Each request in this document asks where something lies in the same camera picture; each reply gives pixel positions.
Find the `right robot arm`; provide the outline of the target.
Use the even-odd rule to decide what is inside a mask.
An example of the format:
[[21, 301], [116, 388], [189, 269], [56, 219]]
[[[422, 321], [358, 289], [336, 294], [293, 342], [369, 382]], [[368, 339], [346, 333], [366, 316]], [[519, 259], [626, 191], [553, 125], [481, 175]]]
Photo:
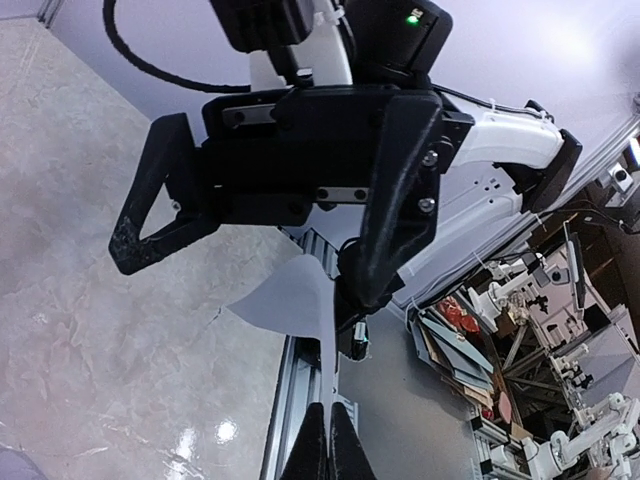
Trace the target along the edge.
[[183, 113], [150, 126], [109, 243], [125, 274], [224, 224], [300, 226], [314, 208], [360, 205], [338, 252], [336, 297], [385, 305], [409, 269], [457, 241], [556, 202], [580, 142], [538, 103], [508, 107], [434, 84], [452, 31], [430, 1], [216, 1], [231, 44], [253, 60], [245, 86], [166, 72], [135, 54], [102, 7], [113, 47], [134, 67], [212, 95], [196, 144]]

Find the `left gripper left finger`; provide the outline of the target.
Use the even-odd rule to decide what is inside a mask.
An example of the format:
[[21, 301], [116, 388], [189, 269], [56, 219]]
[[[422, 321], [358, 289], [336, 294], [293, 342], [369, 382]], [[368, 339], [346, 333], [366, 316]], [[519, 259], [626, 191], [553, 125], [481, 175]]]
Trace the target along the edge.
[[282, 480], [325, 480], [328, 450], [324, 407], [311, 403], [282, 472]]

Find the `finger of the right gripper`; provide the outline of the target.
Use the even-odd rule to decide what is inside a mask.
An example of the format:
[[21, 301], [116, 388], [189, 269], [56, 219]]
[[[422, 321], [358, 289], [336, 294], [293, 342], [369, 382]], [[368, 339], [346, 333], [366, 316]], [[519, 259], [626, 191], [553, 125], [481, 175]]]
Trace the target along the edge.
[[[172, 222], [142, 237], [142, 228], [160, 192], [179, 204]], [[109, 241], [109, 253], [120, 273], [132, 275], [220, 227], [207, 207], [198, 148], [186, 114], [154, 120], [139, 164]]]
[[373, 308], [398, 269], [434, 237], [432, 213], [419, 200], [435, 195], [436, 168], [420, 178], [422, 161], [442, 133], [442, 102], [434, 93], [398, 93], [384, 112], [360, 236], [339, 255], [337, 290], [354, 308]]

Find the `grey paper envelope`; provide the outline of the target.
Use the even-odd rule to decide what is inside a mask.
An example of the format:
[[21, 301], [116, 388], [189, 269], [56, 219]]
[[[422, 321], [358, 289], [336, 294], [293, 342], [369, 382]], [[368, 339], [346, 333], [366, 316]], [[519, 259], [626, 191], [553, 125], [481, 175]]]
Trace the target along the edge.
[[329, 428], [337, 366], [334, 282], [321, 262], [309, 254], [291, 259], [228, 310], [256, 328], [320, 343], [320, 426]]

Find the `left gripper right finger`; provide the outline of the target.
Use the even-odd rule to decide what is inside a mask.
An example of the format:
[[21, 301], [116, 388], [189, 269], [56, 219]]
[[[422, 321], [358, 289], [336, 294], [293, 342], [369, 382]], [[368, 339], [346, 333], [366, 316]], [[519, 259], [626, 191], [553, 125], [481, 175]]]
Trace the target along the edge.
[[331, 480], [376, 480], [346, 406], [335, 402], [331, 409], [328, 478]]

